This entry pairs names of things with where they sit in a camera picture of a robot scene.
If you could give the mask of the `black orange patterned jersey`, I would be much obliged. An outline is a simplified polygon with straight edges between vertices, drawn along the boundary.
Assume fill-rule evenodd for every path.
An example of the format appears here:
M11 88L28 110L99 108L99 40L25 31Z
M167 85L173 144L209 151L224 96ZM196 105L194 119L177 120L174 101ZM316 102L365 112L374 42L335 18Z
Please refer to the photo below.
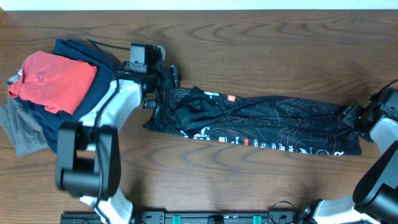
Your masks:
M344 106L288 96L244 98L197 87L146 100L151 131L302 154L360 155L358 135L338 119Z

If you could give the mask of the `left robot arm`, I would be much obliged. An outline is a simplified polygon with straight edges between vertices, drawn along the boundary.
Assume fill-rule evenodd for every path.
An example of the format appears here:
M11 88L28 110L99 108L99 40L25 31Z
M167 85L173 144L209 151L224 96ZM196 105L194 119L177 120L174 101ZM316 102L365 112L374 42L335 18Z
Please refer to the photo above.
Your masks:
M119 188L119 132L146 94L179 87L177 68L163 69L164 60L163 46L132 43L129 60L115 71L104 97L78 121L60 126L56 186L94 211L64 213L61 223L140 223Z

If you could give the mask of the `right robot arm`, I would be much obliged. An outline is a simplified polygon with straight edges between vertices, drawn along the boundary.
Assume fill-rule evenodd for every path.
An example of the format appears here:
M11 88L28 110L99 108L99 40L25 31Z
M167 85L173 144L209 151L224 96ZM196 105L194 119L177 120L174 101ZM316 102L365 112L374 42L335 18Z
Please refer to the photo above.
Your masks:
M397 223L397 90L385 86L351 123L380 158L352 195L319 201L305 223Z

